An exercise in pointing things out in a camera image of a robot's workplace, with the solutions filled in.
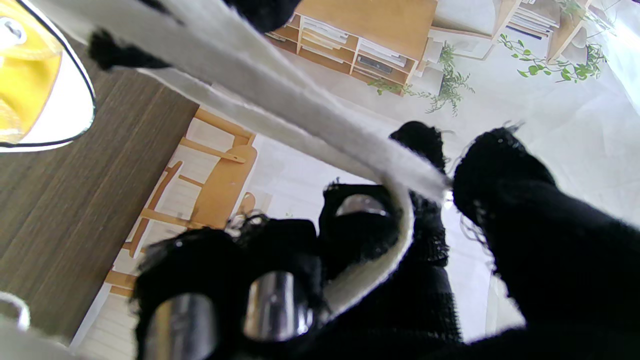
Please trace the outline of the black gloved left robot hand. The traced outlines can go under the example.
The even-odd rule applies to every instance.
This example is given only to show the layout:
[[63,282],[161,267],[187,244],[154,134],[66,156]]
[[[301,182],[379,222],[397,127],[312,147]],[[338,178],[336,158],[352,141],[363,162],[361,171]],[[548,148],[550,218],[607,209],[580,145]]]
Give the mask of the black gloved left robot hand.
[[[267,34],[283,27],[294,15],[299,0],[224,0],[254,30]],[[116,39],[107,30],[92,32],[87,54],[104,71],[112,68],[166,69],[172,65],[137,46]]]

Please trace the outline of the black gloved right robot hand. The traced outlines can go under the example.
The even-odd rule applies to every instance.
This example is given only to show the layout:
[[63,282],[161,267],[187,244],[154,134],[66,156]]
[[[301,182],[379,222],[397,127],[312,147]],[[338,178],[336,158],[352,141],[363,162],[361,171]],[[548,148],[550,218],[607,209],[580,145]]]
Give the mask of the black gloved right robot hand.
[[399,243],[384,186],[333,182],[308,219],[246,218],[152,244],[131,301],[138,360],[637,360],[639,230],[559,189],[510,128],[457,165],[457,209],[478,227],[525,323],[462,340],[438,203],[410,192],[398,267],[338,314],[324,290]]

